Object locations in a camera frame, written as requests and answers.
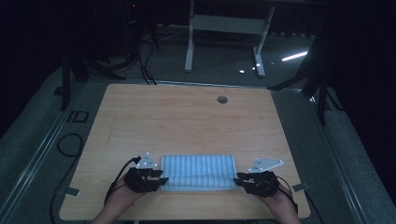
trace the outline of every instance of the hand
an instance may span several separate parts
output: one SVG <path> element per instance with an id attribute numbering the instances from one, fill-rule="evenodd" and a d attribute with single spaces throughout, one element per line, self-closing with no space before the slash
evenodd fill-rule
<path id="1" fill-rule="evenodd" d="M 115 222 L 126 210 L 134 206 L 146 193 L 136 193 L 125 185 L 124 176 L 117 182 L 115 190 L 108 197 L 105 207 L 92 224 L 110 224 Z"/>
<path id="2" fill-rule="evenodd" d="M 290 191 L 279 184 L 279 187 L 290 195 Z M 273 197 L 258 197 L 270 209 L 274 217 L 282 224 L 299 224 L 300 219 L 289 198 L 280 190 Z"/>

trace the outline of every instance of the wooden table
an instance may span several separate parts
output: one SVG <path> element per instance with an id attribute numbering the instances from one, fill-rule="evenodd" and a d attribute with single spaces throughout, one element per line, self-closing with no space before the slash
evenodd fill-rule
<path id="1" fill-rule="evenodd" d="M 228 99 L 218 102 L 219 96 Z M 237 172 L 256 158 L 282 160 L 273 171 L 299 184 L 288 142 L 271 93 L 265 89 L 111 84 L 106 90 L 60 217 L 93 219 L 125 162 L 149 152 L 161 167 L 162 155 L 232 154 Z M 310 210 L 294 193 L 299 217 Z M 121 219 L 256 219 L 273 217 L 254 196 L 237 187 L 224 191 L 156 191 L 134 204 Z"/>

